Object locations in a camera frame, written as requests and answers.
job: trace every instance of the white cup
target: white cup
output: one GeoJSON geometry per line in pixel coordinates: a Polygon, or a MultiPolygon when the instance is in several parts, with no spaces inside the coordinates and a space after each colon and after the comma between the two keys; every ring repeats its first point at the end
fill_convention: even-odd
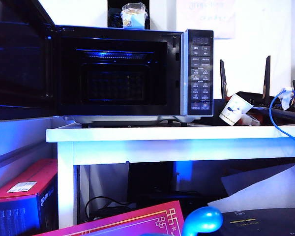
{"type": "Polygon", "coordinates": [[[253,106],[246,100],[233,94],[220,114],[220,118],[229,125],[234,125],[242,114],[246,114],[253,106]]]}

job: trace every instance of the digital display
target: digital display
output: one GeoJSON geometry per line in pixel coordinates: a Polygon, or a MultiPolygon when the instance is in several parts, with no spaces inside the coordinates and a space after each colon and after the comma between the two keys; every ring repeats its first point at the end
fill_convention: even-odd
{"type": "Polygon", "coordinates": [[[193,37],[192,44],[209,44],[209,38],[193,37]]]}

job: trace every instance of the cardboard box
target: cardboard box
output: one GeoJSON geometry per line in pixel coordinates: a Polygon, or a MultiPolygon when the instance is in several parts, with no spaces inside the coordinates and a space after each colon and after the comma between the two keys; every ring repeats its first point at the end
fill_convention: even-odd
{"type": "Polygon", "coordinates": [[[120,215],[40,234],[40,236],[139,236],[160,233],[181,236],[183,217],[179,201],[134,210],[120,215]]]}
{"type": "Polygon", "coordinates": [[[57,160],[41,159],[0,188],[0,236],[58,228],[57,160]]]}

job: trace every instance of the blue ethernet cable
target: blue ethernet cable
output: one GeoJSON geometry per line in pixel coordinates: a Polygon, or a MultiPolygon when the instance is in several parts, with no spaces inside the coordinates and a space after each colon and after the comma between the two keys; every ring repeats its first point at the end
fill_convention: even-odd
{"type": "Polygon", "coordinates": [[[277,128],[279,131],[281,131],[283,134],[289,136],[290,138],[292,138],[294,141],[295,141],[295,137],[293,137],[292,135],[290,135],[289,133],[285,132],[284,130],[282,130],[273,120],[273,117],[272,117],[272,106],[273,106],[273,103],[274,101],[283,93],[287,92],[286,89],[283,89],[279,94],[277,94],[271,101],[270,103],[270,107],[269,107],[269,116],[270,116],[270,120],[272,122],[272,124],[274,125],[275,128],[277,128]]]}

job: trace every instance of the sticker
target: sticker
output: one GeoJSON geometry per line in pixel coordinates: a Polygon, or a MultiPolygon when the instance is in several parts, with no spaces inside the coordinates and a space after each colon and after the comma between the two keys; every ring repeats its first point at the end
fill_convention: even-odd
{"type": "Polygon", "coordinates": [[[21,182],[15,184],[7,193],[15,192],[27,192],[29,191],[37,182],[21,182]]]}

